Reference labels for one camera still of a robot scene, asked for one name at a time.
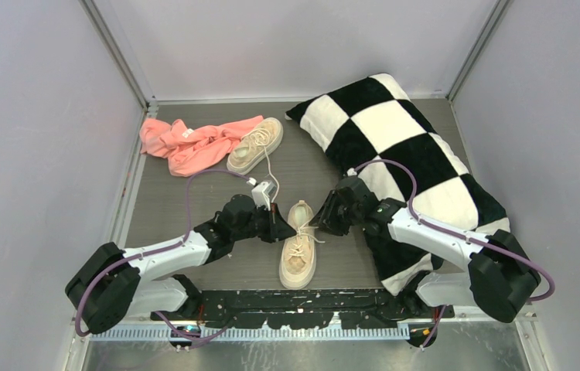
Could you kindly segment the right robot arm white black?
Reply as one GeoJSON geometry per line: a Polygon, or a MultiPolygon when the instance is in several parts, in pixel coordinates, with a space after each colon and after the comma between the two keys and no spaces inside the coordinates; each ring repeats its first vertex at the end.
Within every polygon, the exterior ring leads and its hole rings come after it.
{"type": "Polygon", "coordinates": [[[404,309],[414,317],[440,305],[475,305],[510,323],[541,283],[512,233],[485,235],[421,216],[405,202],[378,199],[356,176],[337,183],[309,224],[334,236],[362,226],[373,236],[420,248],[457,266],[460,273],[430,273],[404,295],[404,309]]]}

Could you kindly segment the black white checkered pillow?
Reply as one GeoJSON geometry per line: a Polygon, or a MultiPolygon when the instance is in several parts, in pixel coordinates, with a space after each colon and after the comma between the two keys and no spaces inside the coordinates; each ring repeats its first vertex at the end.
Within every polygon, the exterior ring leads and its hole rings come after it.
{"type": "Polygon", "coordinates": [[[358,176],[377,198],[411,200],[415,210],[464,230],[509,230],[504,207],[410,101],[378,73],[303,101],[286,112],[327,159],[358,176]]]}

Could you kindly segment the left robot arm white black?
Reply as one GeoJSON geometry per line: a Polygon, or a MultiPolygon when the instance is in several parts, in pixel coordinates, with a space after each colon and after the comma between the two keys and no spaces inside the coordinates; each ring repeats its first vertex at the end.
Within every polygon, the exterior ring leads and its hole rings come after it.
{"type": "Polygon", "coordinates": [[[101,334],[124,318],[154,311],[189,320],[200,307],[196,288],[173,273],[219,260],[240,240],[276,243],[295,235],[276,204],[256,206],[250,196],[235,195],[211,220],[180,237],[127,249],[105,243],[64,289],[77,310],[77,333],[101,334]]]}

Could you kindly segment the aluminium front rail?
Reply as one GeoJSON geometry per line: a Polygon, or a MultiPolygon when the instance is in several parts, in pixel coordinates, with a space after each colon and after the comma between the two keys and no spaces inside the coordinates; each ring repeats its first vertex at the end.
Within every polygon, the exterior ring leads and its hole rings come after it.
{"type": "Polygon", "coordinates": [[[170,330],[171,337],[210,337],[211,329],[232,328],[249,332],[269,328],[327,336],[335,325],[347,334],[373,330],[383,336],[391,329],[411,344],[433,341],[438,318],[453,318],[452,306],[429,308],[415,294],[397,297],[385,290],[189,290],[189,297],[175,311],[148,310],[142,317],[170,324],[186,321],[185,328],[170,330]]]}

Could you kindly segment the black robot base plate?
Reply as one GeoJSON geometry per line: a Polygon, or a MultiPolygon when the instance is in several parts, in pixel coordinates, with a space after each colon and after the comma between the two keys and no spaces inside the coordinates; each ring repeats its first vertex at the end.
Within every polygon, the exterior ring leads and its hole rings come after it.
{"type": "Polygon", "coordinates": [[[210,328],[293,330],[325,328],[339,319],[344,329],[393,328],[404,320],[433,322],[438,314],[416,297],[384,289],[205,290],[175,312],[170,321],[201,322],[210,328]]]}

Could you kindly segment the beige sneaker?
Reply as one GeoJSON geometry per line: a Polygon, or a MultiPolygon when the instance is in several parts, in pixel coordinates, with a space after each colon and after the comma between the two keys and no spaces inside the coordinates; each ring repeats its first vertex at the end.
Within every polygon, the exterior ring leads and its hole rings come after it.
{"type": "Polygon", "coordinates": [[[284,241],[279,264],[280,282],[284,288],[301,290],[314,277],[316,271],[316,244],[323,241],[316,238],[316,227],[310,225],[315,216],[312,208],[304,201],[298,201],[290,210],[288,224],[295,235],[284,241]]]}
{"type": "Polygon", "coordinates": [[[265,118],[248,134],[227,157],[227,169],[241,175],[247,175],[264,159],[268,160],[281,144],[284,129],[280,120],[274,117],[265,118]]]}

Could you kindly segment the pink cloth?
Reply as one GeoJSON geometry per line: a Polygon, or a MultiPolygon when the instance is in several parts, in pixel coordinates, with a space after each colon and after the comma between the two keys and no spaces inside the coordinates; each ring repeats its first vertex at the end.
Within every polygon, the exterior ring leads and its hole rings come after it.
{"type": "Polygon", "coordinates": [[[141,153],[166,159],[171,175],[189,177],[220,162],[262,121],[258,115],[192,129],[181,119],[169,124],[147,118],[139,131],[141,153]]]}

